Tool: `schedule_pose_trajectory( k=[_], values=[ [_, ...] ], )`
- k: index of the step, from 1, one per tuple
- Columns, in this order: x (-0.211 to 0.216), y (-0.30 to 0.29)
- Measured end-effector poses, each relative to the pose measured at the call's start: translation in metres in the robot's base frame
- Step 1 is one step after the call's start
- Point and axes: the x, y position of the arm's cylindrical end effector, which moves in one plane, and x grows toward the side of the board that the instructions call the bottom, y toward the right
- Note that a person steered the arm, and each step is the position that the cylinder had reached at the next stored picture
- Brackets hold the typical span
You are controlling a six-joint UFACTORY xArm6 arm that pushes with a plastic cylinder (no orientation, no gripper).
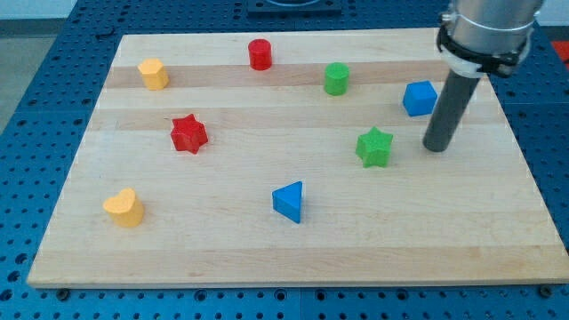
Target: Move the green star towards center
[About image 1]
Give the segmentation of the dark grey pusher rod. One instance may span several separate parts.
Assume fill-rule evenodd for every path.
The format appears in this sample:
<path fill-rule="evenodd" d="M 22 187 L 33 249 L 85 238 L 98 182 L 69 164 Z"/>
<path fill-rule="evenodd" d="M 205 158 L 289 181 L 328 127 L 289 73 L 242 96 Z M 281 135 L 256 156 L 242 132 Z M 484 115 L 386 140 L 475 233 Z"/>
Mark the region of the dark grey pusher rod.
<path fill-rule="evenodd" d="M 479 83 L 479 78 L 450 70 L 423 136 L 423 146 L 432 152 L 447 150 Z"/>

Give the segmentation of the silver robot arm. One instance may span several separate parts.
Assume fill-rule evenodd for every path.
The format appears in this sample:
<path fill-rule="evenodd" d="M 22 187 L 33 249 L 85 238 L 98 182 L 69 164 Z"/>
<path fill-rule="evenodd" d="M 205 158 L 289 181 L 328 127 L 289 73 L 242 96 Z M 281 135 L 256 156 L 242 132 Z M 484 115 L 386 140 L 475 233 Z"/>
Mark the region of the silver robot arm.
<path fill-rule="evenodd" d="M 447 150 L 484 75 L 508 78 L 531 49 L 543 0 L 452 0 L 439 15 L 437 49 L 449 72 L 422 139 Z"/>

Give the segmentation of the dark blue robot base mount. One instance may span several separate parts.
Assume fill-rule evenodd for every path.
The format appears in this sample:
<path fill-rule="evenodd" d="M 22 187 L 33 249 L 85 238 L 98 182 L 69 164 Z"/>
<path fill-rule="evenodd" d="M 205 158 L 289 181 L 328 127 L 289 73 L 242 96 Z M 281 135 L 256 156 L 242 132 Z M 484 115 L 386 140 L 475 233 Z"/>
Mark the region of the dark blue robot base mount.
<path fill-rule="evenodd" d="M 249 16 L 341 13 L 341 0 L 245 0 Z"/>

